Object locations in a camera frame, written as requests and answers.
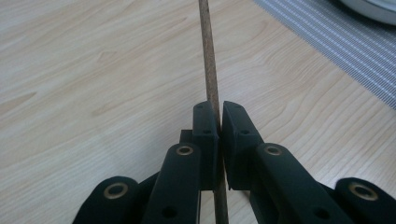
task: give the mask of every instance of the black plastic part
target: black plastic part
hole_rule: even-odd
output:
[[[253,181],[249,201],[257,222],[260,224],[276,224],[279,220],[276,206],[260,179],[257,178],[256,180]]]
[[[356,223],[396,223],[396,201],[376,185],[345,178],[335,187],[337,201]]]
[[[241,105],[224,102],[221,146],[228,184],[232,189],[250,190],[251,155],[263,143],[262,137]]]
[[[279,223],[353,223],[285,147],[261,144],[253,158]]]
[[[193,108],[192,130],[182,130],[180,143],[192,143],[201,149],[201,190],[213,190],[217,183],[219,135],[210,102]]]
[[[128,189],[125,194],[119,198],[108,199],[105,197],[107,187],[123,183]],[[136,206],[136,198],[138,196],[138,185],[136,181],[128,177],[114,176],[100,183],[80,207],[78,214],[74,220],[74,224],[86,223],[137,223],[134,218],[138,217],[138,209]]]
[[[201,150],[192,144],[169,148],[142,223],[199,223]]]

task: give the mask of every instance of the white plate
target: white plate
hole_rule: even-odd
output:
[[[340,0],[361,15],[396,25],[396,0]]]

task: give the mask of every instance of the light wood grain surface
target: light wood grain surface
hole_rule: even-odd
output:
[[[396,197],[396,112],[251,0],[209,0],[220,101],[318,181]],[[156,173],[205,100],[196,0],[0,1],[0,223],[71,223],[114,175]],[[230,223],[255,223],[228,191]],[[211,193],[201,223],[214,223]]]

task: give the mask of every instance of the gray striped cloth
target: gray striped cloth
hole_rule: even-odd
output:
[[[336,0],[255,0],[293,32],[396,109],[396,26]]]

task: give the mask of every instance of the wooden skewer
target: wooden skewer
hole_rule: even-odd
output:
[[[202,41],[204,47],[204,62],[205,62],[205,81],[206,81],[206,97],[212,104],[216,116],[216,123],[218,133],[220,133],[220,114],[219,114],[219,92],[218,80],[216,76],[216,61],[215,51],[213,48],[212,27],[210,24],[209,5],[207,0],[198,0],[200,17],[201,17],[201,31]],[[224,165],[221,149],[219,148],[218,155],[218,184],[214,190],[215,199],[215,214],[217,224],[228,224],[228,207],[227,195],[225,188]]]

